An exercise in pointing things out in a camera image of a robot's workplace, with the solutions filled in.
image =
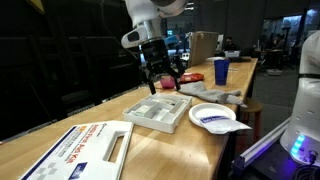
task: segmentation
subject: wooden countertop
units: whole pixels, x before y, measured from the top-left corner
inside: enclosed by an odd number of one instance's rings
[[[247,94],[257,59],[231,63],[226,86],[214,84],[212,62],[192,67],[187,72],[204,74],[207,89],[242,91]],[[180,94],[174,90],[157,89],[158,93]],[[0,179],[17,179],[75,124],[105,120],[123,120],[122,112],[150,94],[148,87],[139,88],[43,129],[0,145]],[[192,105],[204,101],[193,98]],[[236,105],[226,104],[233,111]],[[227,135],[210,134],[194,125],[185,112],[174,134],[135,125],[123,166],[121,179],[212,179],[218,170]]]

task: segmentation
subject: blue label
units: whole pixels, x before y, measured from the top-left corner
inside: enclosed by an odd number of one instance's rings
[[[217,121],[217,120],[230,120],[230,118],[226,116],[209,116],[209,117],[204,117],[200,119],[200,121],[203,123],[208,123],[208,122]]]
[[[87,163],[79,163],[77,164],[76,168],[74,168],[69,180],[79,179],[80,174],[83,172],[84,168],[86,167]]]

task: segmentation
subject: blue light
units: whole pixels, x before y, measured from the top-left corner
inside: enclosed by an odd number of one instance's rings
[[[292,149],[291,149],[291,154],[294,155],[299,151],[299,148],[301,147],[303,141],[304,141],[304,135],[299,135],[296,142],[294,143]]]

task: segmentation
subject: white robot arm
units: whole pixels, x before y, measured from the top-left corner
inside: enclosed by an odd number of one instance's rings
[[[320,166],[320,31],[303,44],[299,73],[293,112],[280,143],[295,161]]]
[[[124,48],[137,47],[147,62],[145,72],[152,94],[155,94],[152,77],[168,73],[174,80],[176,89],[180,89],[178,78],[184,73],[179,57],[174,61],[178,72],[171,68],[171,61],[161,32],[161,18],[177,16],[184,11],[188,0],[126,0],[133,30],[122,37]]]

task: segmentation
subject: blue plastic cup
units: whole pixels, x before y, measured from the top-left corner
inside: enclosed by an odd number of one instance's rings
[[[215,70],[215,80],[216,85],[226,85],[229,69],[229,60],[215,60],[214,70]]]

